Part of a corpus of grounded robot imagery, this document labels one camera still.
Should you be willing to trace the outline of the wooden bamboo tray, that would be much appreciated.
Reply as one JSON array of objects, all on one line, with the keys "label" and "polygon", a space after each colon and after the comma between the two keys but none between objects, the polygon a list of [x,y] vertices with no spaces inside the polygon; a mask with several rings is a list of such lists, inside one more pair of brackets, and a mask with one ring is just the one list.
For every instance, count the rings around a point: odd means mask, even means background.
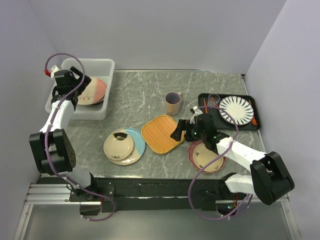
[{"label": "wooden bamboo tray", "polygon": [[163,114],[146,123],[141,129],[141,135],[154,153],[164,155],[185,140],[183,134],[180,141],[170,137],[177,126],[178,123],[171,116]]}]

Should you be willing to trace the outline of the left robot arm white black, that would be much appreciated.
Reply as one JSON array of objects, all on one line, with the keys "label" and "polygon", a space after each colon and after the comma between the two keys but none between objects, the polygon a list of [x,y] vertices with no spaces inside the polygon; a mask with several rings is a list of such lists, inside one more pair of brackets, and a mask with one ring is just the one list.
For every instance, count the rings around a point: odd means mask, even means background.
[{"label": "left robot arm white black", "polygon": [[29,136],[29,144],[37,170],[57,176],[71,185],[77,195],[95,200],[100,193],[93,175],[76,164],[75,150],[65,128],[74,114],[79,95],[91,78],[76,67],[49,73],[56,82],[52,90],[51,112],[41,130]]}]

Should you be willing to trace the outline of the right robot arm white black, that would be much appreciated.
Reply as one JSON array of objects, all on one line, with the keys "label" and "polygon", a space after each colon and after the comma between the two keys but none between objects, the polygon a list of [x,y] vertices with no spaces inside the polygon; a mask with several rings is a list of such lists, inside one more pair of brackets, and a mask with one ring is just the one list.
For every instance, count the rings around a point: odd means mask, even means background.
[{"label": "right robot arm white black", "polygon": [[233,160],[249,175],[230,173],[220,180],[219,195],[230,199],[237,193],[251,194],[271,205],[295,188],[295,183],[277,152],[265,153],[237,142],[228,134],[217,130],[213,118],[207,113],[191,120],[180,119],[170,137],[179,142],[202,141],[205,147],[217,155]]}]

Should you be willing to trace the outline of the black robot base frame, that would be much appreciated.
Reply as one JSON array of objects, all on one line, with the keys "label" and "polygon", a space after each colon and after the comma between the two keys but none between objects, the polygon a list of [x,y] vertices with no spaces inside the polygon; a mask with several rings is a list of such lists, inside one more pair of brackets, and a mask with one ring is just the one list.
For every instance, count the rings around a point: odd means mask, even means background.
[{"label": "black robot base frame", "polygon": [[244,193],[231,193],[224,179],[152,179],[96,178],[91,195],[67,184],[71,202],[84,204],[79,208],[86,216],[112,211],[185,210],[194,207],[215,211],[219,201],[239,203]]}]

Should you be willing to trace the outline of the beige pink branch plate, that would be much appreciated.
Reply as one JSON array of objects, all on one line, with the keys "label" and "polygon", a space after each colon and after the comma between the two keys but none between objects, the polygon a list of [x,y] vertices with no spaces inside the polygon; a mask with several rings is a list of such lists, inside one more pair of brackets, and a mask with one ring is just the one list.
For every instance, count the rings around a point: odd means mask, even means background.
[{"label": "beige pink branch plate", "polygon": [[91,78],[91,82],[85,88],[85,90],[78,96],[78,105],[90,106],[100,102],[106,94],[106,83],[96,77]]}]

